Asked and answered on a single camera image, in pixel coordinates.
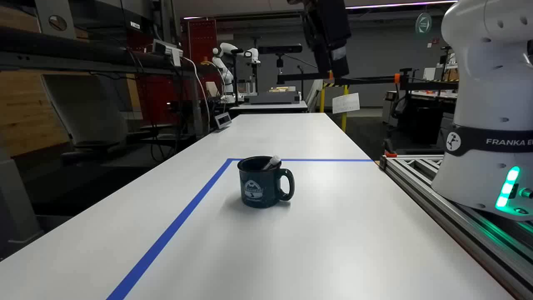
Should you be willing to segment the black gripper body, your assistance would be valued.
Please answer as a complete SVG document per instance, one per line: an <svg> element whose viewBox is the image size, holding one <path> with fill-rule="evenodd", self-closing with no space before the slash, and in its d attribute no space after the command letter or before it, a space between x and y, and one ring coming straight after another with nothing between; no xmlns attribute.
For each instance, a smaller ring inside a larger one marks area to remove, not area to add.
<svg viewBox="0 0 533 300"><path fill-rule="evenodd" d="M350 74L346 42L351 37L343 0L303 0L303 32L323 77Z"/></svg>

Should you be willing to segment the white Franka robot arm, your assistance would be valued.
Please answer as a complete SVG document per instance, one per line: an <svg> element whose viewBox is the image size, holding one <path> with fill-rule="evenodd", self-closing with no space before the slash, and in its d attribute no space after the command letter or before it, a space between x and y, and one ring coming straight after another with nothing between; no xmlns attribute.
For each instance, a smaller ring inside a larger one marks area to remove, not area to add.
<svg viewBox="0 0 533 300"><path fill-rule="evenodd" d="M533 0L456 0L441 36L460 82L431 189L470 209L531 221Z"/></svg>

